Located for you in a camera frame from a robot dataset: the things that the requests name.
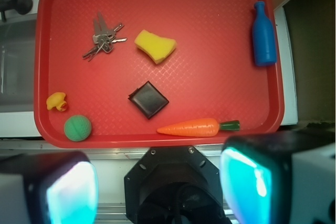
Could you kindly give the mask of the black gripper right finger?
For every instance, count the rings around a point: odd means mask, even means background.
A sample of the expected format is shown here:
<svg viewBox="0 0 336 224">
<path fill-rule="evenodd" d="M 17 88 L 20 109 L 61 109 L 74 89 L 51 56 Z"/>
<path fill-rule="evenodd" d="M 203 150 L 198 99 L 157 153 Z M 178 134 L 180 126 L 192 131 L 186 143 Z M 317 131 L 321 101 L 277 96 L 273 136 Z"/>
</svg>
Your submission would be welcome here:
<svg viewBox="0 0 336 224">
<path fill-rule="evenodd" d="M 239 223 L 335 223 L 335 134 L 322 130 L 232 136 L 220 183 Z"/>
</svg>

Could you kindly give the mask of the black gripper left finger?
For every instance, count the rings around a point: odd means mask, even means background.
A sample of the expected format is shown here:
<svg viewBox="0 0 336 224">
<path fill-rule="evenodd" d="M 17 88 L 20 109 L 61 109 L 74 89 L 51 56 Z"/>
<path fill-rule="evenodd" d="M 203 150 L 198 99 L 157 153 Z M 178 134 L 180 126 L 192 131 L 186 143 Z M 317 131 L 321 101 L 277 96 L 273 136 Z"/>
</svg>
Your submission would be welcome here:
<svg viewBox="0 0 336 224">
<path fill-rule="evenodd" d="M 1 223 L 94 223 L 98 177 L 80 151 L 1 158 Z"/>
</svg>

